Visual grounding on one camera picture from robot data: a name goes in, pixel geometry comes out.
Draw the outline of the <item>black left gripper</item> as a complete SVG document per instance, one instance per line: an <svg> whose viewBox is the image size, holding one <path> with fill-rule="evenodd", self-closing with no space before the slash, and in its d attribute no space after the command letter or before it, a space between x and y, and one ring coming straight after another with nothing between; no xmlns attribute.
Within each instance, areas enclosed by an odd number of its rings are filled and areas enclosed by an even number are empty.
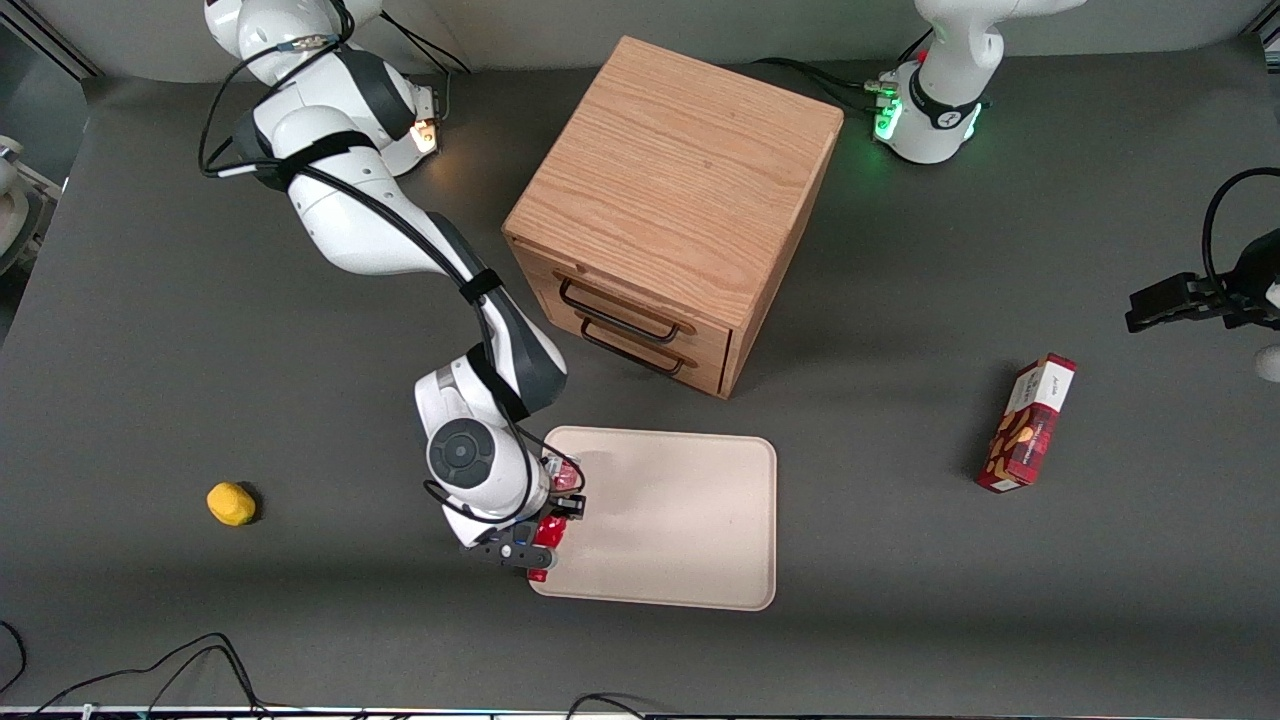
<svg viewBox="0 0 1280 720"><path fill-rule="evenodd" d="M1222 315L1224 328L1257 325L1279 331L1279 229L1251 241L1235 266L1219 274L1230 302L1219 302L1208 279L1183 272L1130 295L1125 313L1129 333L1179 320L1204 320Z"/></svg>

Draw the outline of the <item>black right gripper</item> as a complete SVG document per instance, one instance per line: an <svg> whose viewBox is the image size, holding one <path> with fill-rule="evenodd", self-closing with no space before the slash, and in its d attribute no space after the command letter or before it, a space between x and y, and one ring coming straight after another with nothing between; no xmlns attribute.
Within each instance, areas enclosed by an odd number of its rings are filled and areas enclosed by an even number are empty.
<svg viewBox="0 0 1280 720"><path fill-rule="evenodd" d="M516 547L538 547L553 550L557 547L557 519L580 519L585 514L584 495L550 495L547 498L547 516L530 518L507 527L500 536L502 544Z"/></svg>

